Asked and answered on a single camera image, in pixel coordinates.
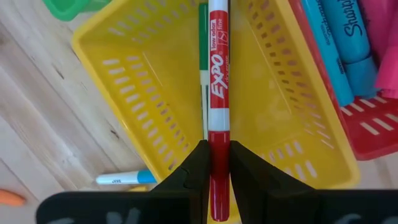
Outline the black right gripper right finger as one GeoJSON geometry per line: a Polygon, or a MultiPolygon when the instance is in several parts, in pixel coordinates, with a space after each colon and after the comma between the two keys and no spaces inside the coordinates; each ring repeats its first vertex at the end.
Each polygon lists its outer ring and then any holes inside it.
{"type": "Polygon", "coordinates": [[[396,190],[325,190],[231,141],[229,167],[243,223],[397,223],[396,190]]]}

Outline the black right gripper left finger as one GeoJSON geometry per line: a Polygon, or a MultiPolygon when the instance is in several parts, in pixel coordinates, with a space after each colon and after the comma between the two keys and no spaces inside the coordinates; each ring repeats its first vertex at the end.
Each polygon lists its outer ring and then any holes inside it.
{"type": "Polygon", "coordinates": [[[148,192],[64,192],[38,207],[37,223],[206,223],[210,146],[201,140],[148,192]]]}

